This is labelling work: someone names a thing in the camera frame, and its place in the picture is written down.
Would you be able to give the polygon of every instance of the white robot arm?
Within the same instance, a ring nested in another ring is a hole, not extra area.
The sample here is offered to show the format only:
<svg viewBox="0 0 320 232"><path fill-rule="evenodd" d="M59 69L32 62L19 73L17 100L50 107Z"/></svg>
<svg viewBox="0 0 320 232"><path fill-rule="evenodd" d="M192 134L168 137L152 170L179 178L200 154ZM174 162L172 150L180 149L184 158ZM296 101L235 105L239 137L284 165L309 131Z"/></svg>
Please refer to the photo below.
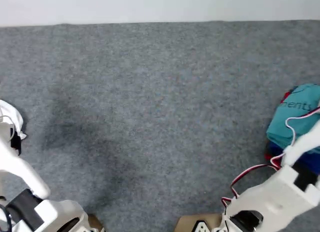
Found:
<svg viewBox="0 0 320 232"><path fill-rule="evenodd" d="M29 187L10 202L0 197L3 210L0 210L0 231L7 223L5 230L9 232L104 232L97 218L88 217L77 202L47 199L49 187L11 148L14 132L21 139L25 137L21 132L22 122L20 113L13 106L0 100L0 196L3 195L1 174L5 172L22 178Z"/></svg>
<svg viewBox="0 0 320 232"><path fill-rule="evenodd" d="M284 150L282 168L264 183L233 198L213 232L276 232L320 202L317 175L300 166L303 153L320 146L320 121Z"/></svg>

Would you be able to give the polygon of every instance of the gray carpet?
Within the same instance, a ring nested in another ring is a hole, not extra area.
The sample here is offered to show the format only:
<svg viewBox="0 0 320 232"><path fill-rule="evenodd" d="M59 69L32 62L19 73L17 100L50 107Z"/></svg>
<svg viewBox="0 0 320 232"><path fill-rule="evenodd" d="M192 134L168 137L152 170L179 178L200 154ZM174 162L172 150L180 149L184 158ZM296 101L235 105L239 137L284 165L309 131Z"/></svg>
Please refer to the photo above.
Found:
<svg viewBox="0 0 320 232"><path fill-rule="evenodd" d="M22 157L110 232L173 231L264 161L283 93L320 83L320 22L0 29L0 96L21 110ZM269 170L239 183L243 191ZM25 185L6 181L9 197ZM319 231L320 208L286 231Z"/></svg>

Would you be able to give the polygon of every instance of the teal fabric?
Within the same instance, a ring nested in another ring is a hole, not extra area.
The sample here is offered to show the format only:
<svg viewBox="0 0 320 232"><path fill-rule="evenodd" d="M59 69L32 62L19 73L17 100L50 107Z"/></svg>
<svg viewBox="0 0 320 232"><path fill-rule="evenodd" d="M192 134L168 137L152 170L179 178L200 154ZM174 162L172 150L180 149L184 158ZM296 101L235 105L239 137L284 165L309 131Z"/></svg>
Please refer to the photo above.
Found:
<svg viewBox="0 0 320 232"><path fill-rule="evenodd" d="M272 122L266 131L270 141L284 149L291 144L292 131L286 127L285 121L289 117L299 117L315 109L320 100L320 86L316 84L304 84L296 87L292 93L278 106ZM314 114L309 118L294 119L289 125L295 129L297 138L308 133L313 125L320 119L320 114ZM320 147L309 153L320 153Z"/></svg>

